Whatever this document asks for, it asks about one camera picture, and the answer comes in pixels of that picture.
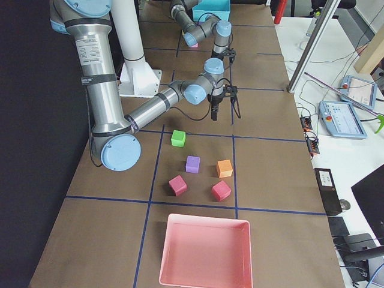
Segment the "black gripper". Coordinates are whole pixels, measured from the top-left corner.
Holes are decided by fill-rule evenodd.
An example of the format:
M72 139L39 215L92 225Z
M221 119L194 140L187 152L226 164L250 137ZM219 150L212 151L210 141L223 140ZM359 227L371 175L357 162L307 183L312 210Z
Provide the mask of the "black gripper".
M227 55L227 48L226 47L218 47L214 46L211 52L212 58L218 58L220 60L223 60L224 57Z
M208 101L211 105L211 119L213 121L217 120L217 112L219 104L222 102L223 98L226 96L226 89L224 86L214 89L210 94L207 95Z

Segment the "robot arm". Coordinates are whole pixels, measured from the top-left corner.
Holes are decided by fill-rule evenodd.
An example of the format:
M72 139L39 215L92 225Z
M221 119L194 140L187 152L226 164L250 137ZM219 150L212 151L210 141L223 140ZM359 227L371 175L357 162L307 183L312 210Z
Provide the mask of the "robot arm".
M215 14L208 12L208 16L201 24L196 24L187 14L187 11L200 4L202 1L171 1L170 16L183 30L183 37L188 47L200 43L206 38L214 35L214 47L211 56L223 60L229 58L234 62L236 51L230 47L232 35L232 24L227 20L221 20Z
M173 81L147 102L125 115L119 87L134 95L155 88L160 80L145 59L133 1L50 1L50 22L56 32L74 38L82 69L88 110L95 124L89 131L93 163L112 171L136 164L141 146L135 134L185 99L193 105L223 91L223 53L231 23L211 15L195 24L188 10L197 1L172 1L170 15L181 25L188 46L213 35L212 57L195 80Z

